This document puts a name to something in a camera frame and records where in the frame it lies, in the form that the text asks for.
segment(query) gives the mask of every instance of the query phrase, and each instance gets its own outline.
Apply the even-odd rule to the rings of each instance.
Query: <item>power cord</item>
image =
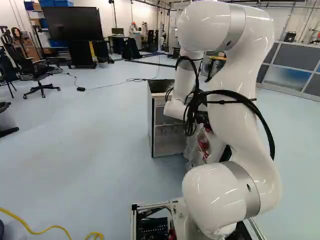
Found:
[[[108,88],[108,87],[112,87],[112,86],[118,86],[118,85],[122,85],[122,84],[126,84],[126,83],[129,83],[129,82],[135,82],[135,83],[140,83],[140,82],[145,82],[145,81],[148,81],[148,80],[154,80],[158,74],[159,74],[159,71],[160,71],[160,56],[161,55],[158,55],[158,70],[156,72],[156,75],[153,77],[153,78],[127,78],[125,81],[123,82],[119,82],[119,83],[115,83],[115,84],[109,84],[109,85],[104,85],[104,86],[97,86],[97,87],[93,87],[93,88],[89,88],[89,89],[86,89],[84,88],[83,86],[78,86],[77,85],[77,77],[75,75],[71,75],[70,73],[58,73],[58,74],[64,74],[64,75],[69,75],[71,77],[74,77],[74,82],[73,82],[73,85],[76,87],[76,89],[80,92],[84,92],[84,91],[90,91],[90,90],[95,90],[95,89],[102,89],[102,88]]]
[[[24,221],[21,217],[15,215],[14,213],[10,212],[9,210],[3,208],[3,207],[0,207],[0,212],[3,212],[4,214],[7,214],[9,215],[10,217],[14,218],[15,220],[19,221],[23,226],[24,228],[32,235],[41,235],[41,234],[44,234],[46,233],[47,231],[49,231],[50,229],[61,229],[64,231],[64,233],[67,235],[68,239],[69,240],[72,240],[69,232],[62,226],[59,226],[59,225],[53,225],[53,226],[50,226],[48,228],[46,228],[45,230],[43,231],[33,231],[29,225],[26,223],[26,221]],[[104,235],[100,232],[90,232],[86,237],[85,237],[85,240],[88,240],[90,239],[91,237],[93,237],[93,240],[96,240],[97,238],[99,238],[100,240],[103,240],[104,239]]]

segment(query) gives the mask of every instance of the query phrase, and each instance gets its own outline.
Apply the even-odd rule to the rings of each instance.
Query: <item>television screen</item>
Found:
[[[43,8],[50,36],[54,40],[103,40],[99,10],[95,7],[54,6]]]

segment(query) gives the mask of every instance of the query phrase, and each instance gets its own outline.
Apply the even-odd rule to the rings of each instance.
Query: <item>metal cart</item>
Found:
[[[159,211],[167,211],[166,217],[151,217]],[[184,199],[156,204],[133,204],[131,209],[131,240],[210,240],[199,231],[188,218],[188,209]],[[251,236],[245,223],[240,221],[235,231],[226,240],[267,240],[253,218],[248,219]]]

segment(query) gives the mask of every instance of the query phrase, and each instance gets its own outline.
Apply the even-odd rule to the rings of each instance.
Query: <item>yellow cable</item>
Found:
[[[37,231],[33,231],[33,230],[29,227],[29,225],[28,225],[22,218],[20,218],[19,216],[15,215],[15,214],[12,213],[12,212],[10,212],[9,210],[0,207],[0,212],[3,212],[4,214],[7,214],[7,215],[9,215],[10,217],[18,220],[18,221],[25,227],[25,229],[26,229],[30,234],[32,234],[32,235],[41,235],[41,234],[44,234],[45,232],[49,231],[50,229],[56,228],[56,229],[61,229],[61,230],[63,230],[64,233],[67,235],[68,239],[69,239],[69,240],[72,240],[69,232],[68,232],[64,227],[62,227],[62,226],[54,225],[54,226],[50,226],[50,227],[46,228],[46,229],[43,230],[43,231],[37,232]],[[104,235],[103,235],[102,233],[100,233],[100,232],[91,232],[88,236],[86,236],[85,240],[90,239],[90,237],[91,237],[92,235],[95,235],[94,238],[93,238],[93,240],[96,240],[97,237],[99,237],[100,240],[103,240],[103,239],[104,239]]]

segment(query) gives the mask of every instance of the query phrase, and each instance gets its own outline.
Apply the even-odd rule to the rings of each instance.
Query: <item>black cable on floor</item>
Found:
[[[158,64],[160,64],[160,56],[161,54],[158,55]],[[158,65],[158,70],[157,70],[157,73],[156,75],[153,77],[153,78],[127,78],[125,81],[123,82],[119,82],[119,83],[115,83],[115,84],[109,84],[109,85],[104,85],[104,86],[97,86],[97,87],[93,87],[93,88],[89,88],[89,89],[85,89],[86,91],[90,91],[90,90],[95,90],[95,89],[102,89],[102,88],[108,88],[108,87],[112,87],[112,86],[118,86],[118,85],[122,85],[122,84],[125,84],[125,83],[129,83],[129,82],[135,82],[135,83],[140,83],[140,82],[144,82],[144,81],[148,81],[148,80],[154,80],[158,74],[159,74],[159,71],[160,71],[160,66]],[[69,75],[69,76],[72,76],[74,77],[74,82],[73,82],[73,85],[77,88],[83,88],[81,86],[78,86],[77,85],[77,77],[75,75],[71,75],[70,73],[58,73],[58,74],[65,74],[65,75]]]

